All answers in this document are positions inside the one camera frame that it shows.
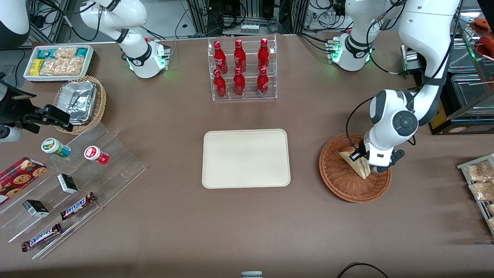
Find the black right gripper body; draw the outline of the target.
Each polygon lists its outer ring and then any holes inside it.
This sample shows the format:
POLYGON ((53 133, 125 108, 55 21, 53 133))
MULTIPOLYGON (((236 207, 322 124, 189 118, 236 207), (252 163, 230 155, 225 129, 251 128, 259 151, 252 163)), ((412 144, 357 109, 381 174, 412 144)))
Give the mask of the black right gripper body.
POLYGON ((37 95, 11 86, 3 80, 4 77, 5 74, 1 73, 1 123, 18 128, 23 128, 28 123, 42 123, 44 120, 42 113, 38 111, 39 107, 31 102, 31 99, 37 95))

